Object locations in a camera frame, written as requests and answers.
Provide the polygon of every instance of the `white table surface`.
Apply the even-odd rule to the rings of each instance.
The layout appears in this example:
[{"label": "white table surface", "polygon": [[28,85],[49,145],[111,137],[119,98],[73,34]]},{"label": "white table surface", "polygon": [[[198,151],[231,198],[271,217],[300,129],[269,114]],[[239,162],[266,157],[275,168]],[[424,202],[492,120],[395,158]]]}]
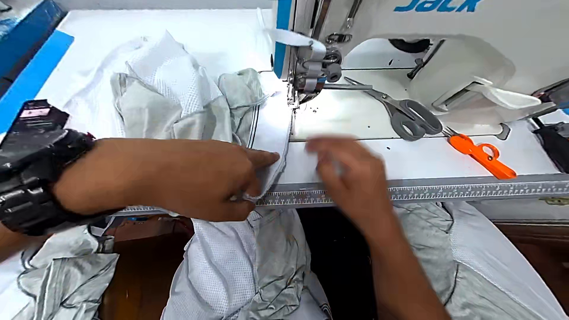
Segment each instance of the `white table surface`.
[{"label": "white table surface", "polygon": [[[263,10],[263,18],[270,25],[271,11]],[[136,36],[156,36],[164,30],[183,43],[214,79],[222,73],[247,67],[271,70],[271,47],[257,21],[256,10],[75,10],[69,12],[58,30],[74,36],[75,41],[36,97],[48,99],[55,106],[82,88],[89,72],[113,48]],[[544,122],[569,121],[562,112],[542,119]],[[498,147],[500,160],[518,175],[559,173],[531,133],[531,123],[518,121],[511,127],[506,141],[494,136],[473,140]],[[290,142],[287,165],[279,184],[318,181],[316,159],[304,152],[304,144]],[[364,140],[364,144],[383,156],[389,179],[489,175],[472,158],[450,147],[444,138],[424,138],[416,142]]]}]

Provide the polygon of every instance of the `hand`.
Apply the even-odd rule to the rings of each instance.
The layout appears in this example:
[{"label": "hand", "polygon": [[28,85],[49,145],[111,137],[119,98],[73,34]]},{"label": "hand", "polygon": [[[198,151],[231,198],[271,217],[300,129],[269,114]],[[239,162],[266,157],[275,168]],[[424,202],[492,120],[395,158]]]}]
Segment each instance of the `hand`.
[{"label": "hand", "polygon": [[220,141],[103,139],[63,172],[53,192],[78,214],[145,205],[191,218],[245,220],[254,203],[230,198],[259,195],[255,169],[278,158]]},{"label": "hand", "polygon": [[315,138],[306,150],[318,154],[328,194],[364,234],[393,218],[384,163],[366,148],[350,138]]}]

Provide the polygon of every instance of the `industrial sewing machine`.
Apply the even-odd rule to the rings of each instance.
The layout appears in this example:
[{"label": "industrial sewing machine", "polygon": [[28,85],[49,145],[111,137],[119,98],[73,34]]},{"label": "industrial sewing machine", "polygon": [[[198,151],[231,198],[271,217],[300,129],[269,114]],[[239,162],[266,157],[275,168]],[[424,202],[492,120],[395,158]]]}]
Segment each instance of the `industrial sewing machine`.
[{"label": "industrial sewing machine", "polygon": [[274,72],[291,104],[343,89],[343,59],[373,38],[425,52],[407,93],[445,121],[499,124],[566,101],[560,0],[279,0],[273,13]]}]

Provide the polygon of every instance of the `gray fabric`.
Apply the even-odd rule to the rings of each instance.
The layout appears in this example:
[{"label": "gray fabric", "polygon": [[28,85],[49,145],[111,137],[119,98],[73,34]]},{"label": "gray fabric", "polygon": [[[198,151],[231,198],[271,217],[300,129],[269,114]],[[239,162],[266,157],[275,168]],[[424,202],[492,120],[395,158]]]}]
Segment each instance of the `gray fabric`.
[{"label": "gray fabric", "polygon": [[249,143],[253,107],[267,99],[257,71],[245,69],[220,76],[222,96],[203,111],[181,117],[182,108],[125,73],[112,78],[116,108],[127,138],[199,139]]},{"label": "gray fabric", "polygon": [[453,319],[541,319],[471,268],[453,259],[453,218],[436,203],[394,207],[413,252]]},{"label": "gray fabric", "polygon": [[92,319],[118,260],[118,254],[98,253],[103,249],[81,226],[53,235],[35,255],[23,255],[26,271],[18,285],[32,300],[14,319]]},{"label": "gray fabric", "polygon": [[231,128],[238,137],[238,144],[247,146],[253,107],[263,103],[268,96],[263,91],[259,73],[254,69],[244,69],[235,73],[225,73],[219,77],[218,86],[231,112]]},{"label": "gray fabric", "polygon": [[400,204],[394,209],[413,252],[444,303],[452,294],[457,268],[448,234],[452,218],[435,203]]},{"label": "gray fabric", "polygon": [[282,319],[300,305],[310,249],[295,210],[273,210],[255,227],[257,288],[239,319]]},{"label": "gray fabric", "polygon": [[162,319],[307,319],[304,313],[327,319],[328,301],[310,272],[295,210],[253,211],[239,222],[192,222],[195,234]]},{"label": "gray fabric", "polygon": [[457,320],[542,319],[461,263],[458,263],[456,288],[446,308]]},{"label": "gray fabric", "polygon": [[202,111],[181,117],[182,108],[178,103],[124,73],[116,75],[113,90],[126,138],[226,142],[233,139],[229,107],[224,96],[211,101]]}]

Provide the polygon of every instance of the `white cloth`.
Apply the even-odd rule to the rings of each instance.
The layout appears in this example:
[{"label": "white cloth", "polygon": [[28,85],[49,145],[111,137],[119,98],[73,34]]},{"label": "white cloth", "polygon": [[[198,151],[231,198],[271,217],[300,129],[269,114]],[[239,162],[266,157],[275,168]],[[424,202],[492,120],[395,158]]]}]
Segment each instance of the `white cloth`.
[{"label": "white cloth", "polygon": [[125,73],[176,102],[181,117],[204,110],[221,96],[205,69],[177,43],[168,31],[157,39],[140,37],[120,45],[88,77],[72,97],[53,101],[71,116],[68,128],[90,132],[97,138],[125,137],[122,118],[115,108],[113,79]]},{"label": "white cloth", "polygon": [[327,300],[310,271],[310,250],[295,210],[193,224],[195,234],[162,319],[305,318],[293,316],[295,310],[327,319]]},{"label": "white cloth", "polygon": [[466,202],[445,203],[454,219],[452,254],[540,319],[567,319],[551,290],[514,245]]},{"label": "white cloth", "polygon": [[460,203],[397,204],[413,252],[453,319],[566,319],[511,242]]},{"label": "white cloth", "polygon": [[87,231],[75,227],[51,236],[36,252],[29,249],[2,265],[19,264],[0,292],[0,319],[92,319],[111,279],[117,254]]},{"label": "white cloth", "polygon": [[540,199],[482,200],[469,202],[490,220],[569,220],[569,206]]}]

